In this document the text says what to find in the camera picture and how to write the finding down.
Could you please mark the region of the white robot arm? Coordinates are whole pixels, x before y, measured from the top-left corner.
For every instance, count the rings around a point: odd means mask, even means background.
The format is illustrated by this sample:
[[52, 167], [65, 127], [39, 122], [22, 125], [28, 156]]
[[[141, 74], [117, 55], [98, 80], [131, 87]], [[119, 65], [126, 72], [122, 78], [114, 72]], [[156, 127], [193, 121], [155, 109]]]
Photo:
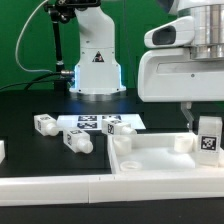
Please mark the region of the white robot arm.
[[[186, 117], [195, 101], [224, 101], [224, 0], [157, 0], [177, 19], [148, 31], [138, 69], [144, 102], [179, 102]], [[70, 91], [95, 98], [123, 92], [115, 60], [113, 20], [101, 0], [57, 0], [60, 18], [78, 20], [80, 59]]]

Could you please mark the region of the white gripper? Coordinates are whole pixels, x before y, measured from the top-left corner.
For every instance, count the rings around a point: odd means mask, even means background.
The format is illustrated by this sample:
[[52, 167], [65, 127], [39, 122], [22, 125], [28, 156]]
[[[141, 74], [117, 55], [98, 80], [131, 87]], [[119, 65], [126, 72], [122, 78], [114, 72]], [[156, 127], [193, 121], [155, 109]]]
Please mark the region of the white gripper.
[[191, 60], [186, 48], [150, 50], [140, 60], [138, 95], [143, 102], [182, 102], [192, 132], [191, 102], [224, 100], [224, 60]]

